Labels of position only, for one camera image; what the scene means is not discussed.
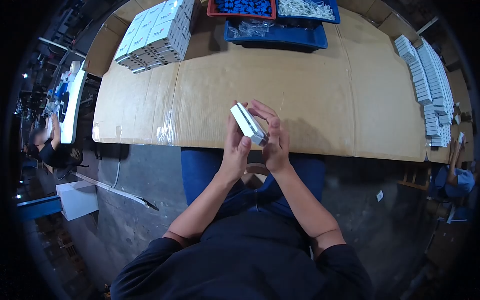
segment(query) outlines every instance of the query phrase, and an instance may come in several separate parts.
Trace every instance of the red plastic tray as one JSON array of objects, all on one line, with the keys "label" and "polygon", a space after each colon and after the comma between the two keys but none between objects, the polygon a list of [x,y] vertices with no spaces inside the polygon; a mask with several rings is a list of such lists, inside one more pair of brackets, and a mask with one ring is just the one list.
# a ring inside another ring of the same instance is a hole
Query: red plastic tray
[{"label": "red plastic tray", "polygon": [[207,6],[207,16],[209,17],[249,17],[249,18],[259,18],[259,19],[276,19],[276,2],[275,0],[270,0],[270,5],[272,6],[272,15],[270,17],[259,16],[257,14],[248,14],[248,13],[225,13],[218,12],[216,9],[217,5],[214,0],[208,0]]}]

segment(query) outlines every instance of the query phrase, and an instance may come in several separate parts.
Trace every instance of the stack of white boxes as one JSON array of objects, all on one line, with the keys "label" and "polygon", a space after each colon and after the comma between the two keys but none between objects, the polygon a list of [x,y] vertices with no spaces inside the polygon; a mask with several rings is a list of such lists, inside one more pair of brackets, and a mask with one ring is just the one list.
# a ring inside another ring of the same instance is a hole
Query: stack of white boxes
[{"label": "stack of white boxes", "polygon": [[134,74],[185,58],[199,0],[168,0],[133,19],[115,54]]},{"label": "stack of white boxes", "polygon": [[450,125],[453,120],[453,97],[444,65],[430,44],[422,38],[418,47],[421,63],[427,74],[427,81],[433,98],[433,110],[438,116],[440,134],[432,135],[432,146],[447,147],[451,140]]},{"label": "stack of white boxes", "polygon": [[405,36],[400,36],[395,46],[412,72],[417,100],[423,105],[427,136],[432,138],[431,146],[447,147],[453,98],[440,58],[425,40],[417,50]]}]

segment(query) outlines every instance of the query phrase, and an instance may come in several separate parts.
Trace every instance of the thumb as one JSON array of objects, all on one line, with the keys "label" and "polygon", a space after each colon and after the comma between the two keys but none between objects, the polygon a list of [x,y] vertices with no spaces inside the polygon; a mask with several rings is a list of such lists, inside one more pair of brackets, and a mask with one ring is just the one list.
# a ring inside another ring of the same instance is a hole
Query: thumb
[{"label": "thumb", "polygon": [[242,155],[247,155],[252,147],[252,140],[248,136],[243,136],[240,140],[238,150]]}]

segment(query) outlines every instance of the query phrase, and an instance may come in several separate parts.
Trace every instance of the factory floor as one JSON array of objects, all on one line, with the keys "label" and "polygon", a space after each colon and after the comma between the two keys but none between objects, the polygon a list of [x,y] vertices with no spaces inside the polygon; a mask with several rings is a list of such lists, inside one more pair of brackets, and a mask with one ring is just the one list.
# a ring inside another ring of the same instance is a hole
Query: factory floor
[{"label": "factory floor", "polygon": [[[89,118],[80,119],[77,137],[87,136]],[[143,197],[158,208],[145,208],[98,188],[98,212],[65,221],[90,279],[101,289],[150,241],[163,235],[186,203],[179,147],[97,144],[102,156],[97,160],[93,145],[83,142],[83,164],[90,167],[79,167],[79,173],[112,185],[121,157],[116,189]],[[325,163],[322,204],[337,219],[346,242],[356,249],[377,297],[398,297],[423,262],[436,224],[425,212],[425,196],[397,184],[404,175],[399,161],[326,156]],[[41,172],[45,192],[54,190],[55,184],[78,180],[68,175],[58,181]],[[375,196],[380,190],[384,197],[378,202]]]}]

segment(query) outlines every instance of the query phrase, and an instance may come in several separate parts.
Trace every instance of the black t-shirt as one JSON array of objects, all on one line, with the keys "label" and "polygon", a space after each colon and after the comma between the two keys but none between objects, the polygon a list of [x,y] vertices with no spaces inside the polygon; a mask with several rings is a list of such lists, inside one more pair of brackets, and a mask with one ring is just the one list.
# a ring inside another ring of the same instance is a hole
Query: black t-shirt
[{"label": "black t-shirt", "polygon": [[262,212],[211,224],[182,249],[152,241],[111,285],[112,299],[372,299],[355,251],[336,245],[313,261],[294,226]]},{"label": "black t-shirt", "polygon": [[66,168],[71,164],[73,158],[70,156],[71,149],[65,145],[58,145],[56,150],[53,150],[52,139],[48,139],[45,142],[45,146],[42,148],[38,156],[47,165],[53,168]]}]

